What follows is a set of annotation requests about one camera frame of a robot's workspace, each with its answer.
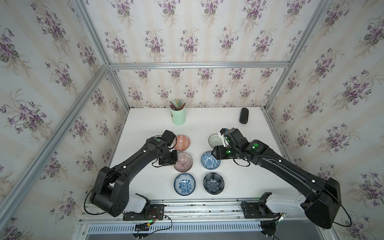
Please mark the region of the green triangle patterned bowl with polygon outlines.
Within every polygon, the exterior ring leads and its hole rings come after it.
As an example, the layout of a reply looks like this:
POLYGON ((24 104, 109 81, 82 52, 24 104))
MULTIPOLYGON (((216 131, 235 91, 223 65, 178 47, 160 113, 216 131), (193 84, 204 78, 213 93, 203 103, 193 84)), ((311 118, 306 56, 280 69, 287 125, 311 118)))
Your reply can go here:
POLYGON ((212 134, 208 139, 208 143, 211 146, 211 148, 223 145, 222 139, 218 134, 212 134))

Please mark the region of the blue damask patterned bowl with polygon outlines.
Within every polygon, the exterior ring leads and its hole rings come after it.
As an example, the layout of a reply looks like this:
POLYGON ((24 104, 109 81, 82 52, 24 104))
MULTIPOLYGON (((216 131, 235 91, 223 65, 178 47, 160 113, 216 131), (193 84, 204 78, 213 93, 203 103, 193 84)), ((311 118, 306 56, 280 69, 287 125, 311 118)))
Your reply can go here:
POLYGON ((207 170, 215 170, 221 165, 221 161, 217 160, 211 152, 205 152, 201 156, 201 164, 207 170))

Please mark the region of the pink striped bowl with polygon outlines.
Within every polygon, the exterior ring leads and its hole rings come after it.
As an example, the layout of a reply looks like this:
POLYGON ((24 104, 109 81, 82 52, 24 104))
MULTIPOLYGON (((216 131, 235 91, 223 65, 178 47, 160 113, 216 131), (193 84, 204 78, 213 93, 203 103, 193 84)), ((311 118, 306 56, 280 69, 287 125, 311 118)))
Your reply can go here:
POLYGON ((180 152, 178 153, 178 160, 174 165, 174 168, 181 173, 189 171, 193 166, 193 158, 190 154, 180 152))

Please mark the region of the dark navy flower bowl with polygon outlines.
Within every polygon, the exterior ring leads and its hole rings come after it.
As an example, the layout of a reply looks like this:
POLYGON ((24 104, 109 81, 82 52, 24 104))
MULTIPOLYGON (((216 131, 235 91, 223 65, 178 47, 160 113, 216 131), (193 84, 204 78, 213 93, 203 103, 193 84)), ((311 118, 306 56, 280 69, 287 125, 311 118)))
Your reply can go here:
POLYGON ((204 189, 211 195, 220 194, 225 187, 222 176, 218 173, 208 173, 203 180, 204 189))

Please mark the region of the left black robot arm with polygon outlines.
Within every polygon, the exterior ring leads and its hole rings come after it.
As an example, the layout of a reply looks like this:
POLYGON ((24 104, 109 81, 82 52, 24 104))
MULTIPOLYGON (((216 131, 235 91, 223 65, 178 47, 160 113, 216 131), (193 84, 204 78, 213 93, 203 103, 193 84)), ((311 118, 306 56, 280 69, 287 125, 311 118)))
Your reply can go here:
POLYGON ((91 204, 113 217, 120 215, 129 202, 131 181, 147 164, 156 159, 166 166, 177 162, 177 151, 172 146, 175 139, 174 134, 151 137, 122 163, 112 168, 103 167, 87 196, 91 204))

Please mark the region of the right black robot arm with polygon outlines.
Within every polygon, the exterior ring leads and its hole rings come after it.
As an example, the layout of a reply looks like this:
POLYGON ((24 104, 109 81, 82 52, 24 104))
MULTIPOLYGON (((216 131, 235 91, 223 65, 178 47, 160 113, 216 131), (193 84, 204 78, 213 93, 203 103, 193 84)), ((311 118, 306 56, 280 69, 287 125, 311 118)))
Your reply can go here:
POLYGON ((247 145, 215 146, 212 155, 217 160, 242 159, 272 172, 304 196, 299 209, 311 222, 324 229, 332 227, 342 205, 341 186, 337 180, 324 180, 297 167, 259 140, 247 145))

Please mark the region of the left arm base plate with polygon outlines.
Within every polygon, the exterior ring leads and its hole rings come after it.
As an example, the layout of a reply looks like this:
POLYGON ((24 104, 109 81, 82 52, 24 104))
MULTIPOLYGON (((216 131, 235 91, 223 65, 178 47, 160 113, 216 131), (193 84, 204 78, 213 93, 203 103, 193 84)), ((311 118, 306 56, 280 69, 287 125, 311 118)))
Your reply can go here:
POLYGON ((140 213, 127 212, 124 213, 124 221, 149 221, 149 220, 163 220, 164 218, 164 204, 150 204, 144 207, 140 213))

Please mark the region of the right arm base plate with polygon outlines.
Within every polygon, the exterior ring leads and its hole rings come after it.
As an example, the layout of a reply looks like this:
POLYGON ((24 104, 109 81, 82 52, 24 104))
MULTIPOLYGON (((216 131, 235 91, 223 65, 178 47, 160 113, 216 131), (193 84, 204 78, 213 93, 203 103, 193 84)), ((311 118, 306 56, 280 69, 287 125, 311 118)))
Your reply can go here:
POLYGON ((276 219, 281 214, 271 212, 265 205, 256 202, 241 202, 240 207, 243 210, 245 219, 276 219))

